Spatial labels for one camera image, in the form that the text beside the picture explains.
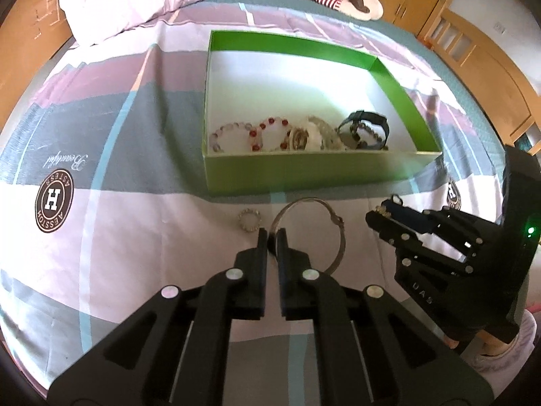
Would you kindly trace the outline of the person right hand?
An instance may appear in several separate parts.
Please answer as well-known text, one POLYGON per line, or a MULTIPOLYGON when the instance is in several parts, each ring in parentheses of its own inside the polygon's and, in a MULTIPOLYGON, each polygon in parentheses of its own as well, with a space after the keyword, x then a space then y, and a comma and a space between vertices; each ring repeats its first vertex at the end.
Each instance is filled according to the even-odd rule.
POLYGON ((532 347, 527 343, 521 343, 520 335, 517 335, 511 343, 507 344, 484 330, 477 332, 474 338, 466 341, 465 344, 447 335, 443 335, 442 340, 445 345, 455 351, 458 351, 464 345, 465 348, 460 351, 463 360, 471 360, 476 356, 500 357, 507 354, 517 354, 518 352, 531 354, 532 350, 532 347))

